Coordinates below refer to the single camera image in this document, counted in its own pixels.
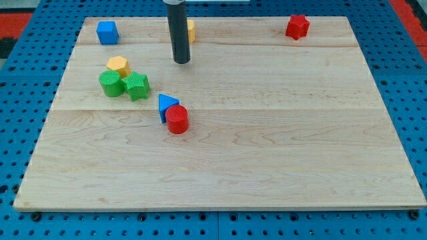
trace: green cylinder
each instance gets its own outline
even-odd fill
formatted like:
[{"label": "green cylinder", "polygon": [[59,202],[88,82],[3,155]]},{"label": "green cylinder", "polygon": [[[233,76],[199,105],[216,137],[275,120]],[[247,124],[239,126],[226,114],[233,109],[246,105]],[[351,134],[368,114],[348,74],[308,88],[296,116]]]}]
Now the green cylinder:
[{"label": "green cylinder", "polygon": [[117,71],[109,70],[99,76],[99,83],[108,97],[119,97],[123,91],[123,84],[120,82],[120,74]]}]

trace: green square prism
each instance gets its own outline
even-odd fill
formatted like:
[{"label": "green square prism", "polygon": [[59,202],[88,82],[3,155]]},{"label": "green square prism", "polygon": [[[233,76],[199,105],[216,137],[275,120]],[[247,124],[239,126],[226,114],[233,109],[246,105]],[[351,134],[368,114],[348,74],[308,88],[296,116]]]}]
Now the green square prism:
[{"label": "green square prism", "polygon": [[131,101],[148,98],[149,83],[147,75],[132,72],[131,75],[123,78],[122,81],[125,83],[125,89],[131,97]]}]

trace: yellow cube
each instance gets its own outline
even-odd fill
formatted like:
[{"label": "yellow cube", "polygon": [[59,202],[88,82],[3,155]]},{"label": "yellow cube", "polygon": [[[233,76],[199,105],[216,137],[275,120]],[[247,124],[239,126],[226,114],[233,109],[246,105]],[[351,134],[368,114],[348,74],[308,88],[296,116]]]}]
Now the yellow cube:
[{"label": "yellow cube", "polygon": [[193,43],[195,41],[195,27],[193,20],[187,20],[188,25],[188,41]]},{"label": "yellow cube", "polygon": [[127,59],[122,56],[108,59],[107,68],[109,70],[117,71],[120,74],[121,79],[131,74],[129,63],[127,62]]}]

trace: toy block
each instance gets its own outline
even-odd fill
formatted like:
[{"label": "toy block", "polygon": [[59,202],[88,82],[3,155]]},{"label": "toy block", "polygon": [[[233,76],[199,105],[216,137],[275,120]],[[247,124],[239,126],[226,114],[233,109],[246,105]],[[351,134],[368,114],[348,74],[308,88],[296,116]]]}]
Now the toy block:
[{"label": "toy block", "polygon": [[114,21],[100,21],[96,33],[102,45],[116,45],[119,41],[119,32]]},{"label": "toy block", "polygon": [[195,25],[193,20],[187,20],[188,26],[188,41],[193,43],[195,41]]},{"label": "toy block", "polygon": [[117,71],[121,78],[127,77],[131,74],[129,63],[127,62],[127,59],[122,56],[108,59],[107,68],[109,70]]},{"label": "toy block", "polygon": [[99,83],[106,96],[119,97],[123,93],[123,83],[117,71],[105,71],[99,76]]},{"label": "toy block", "polygon": [[171,133],[181,134],[188,129],[187,109],[181,105],[174,105],[166,110],[167,128]]},{"label": "toy block", "polygon": [[310,22],[306,19],[305,15],[291,15],[286,28],[286,36],[293,37],[298,40],[300,37],[305,37],[308,32]]},{"label": "toy block", "polygon": [[150,88],[147,75],[132,72],[129,76],[123,78],[122,81],[125,89],[127,89],[127,94],[131,97],[131,101],[148,98]]},{"label": "toy block", "polygon": [[179,100],[161,93],[159,94],[159,114],[161,123],[166,123],[166,110],[173,105],[179,105]]}]

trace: blue cube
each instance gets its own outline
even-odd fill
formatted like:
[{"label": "blue cube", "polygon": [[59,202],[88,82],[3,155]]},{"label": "blue cube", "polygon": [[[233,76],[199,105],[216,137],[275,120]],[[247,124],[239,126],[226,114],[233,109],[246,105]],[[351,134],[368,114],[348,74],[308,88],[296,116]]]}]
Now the blue cube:
[{"label": "blue cube", "polygon": [[119,41],[119,32],[114,21],[100,21],[96,33],[102,45],[116,45]]}]

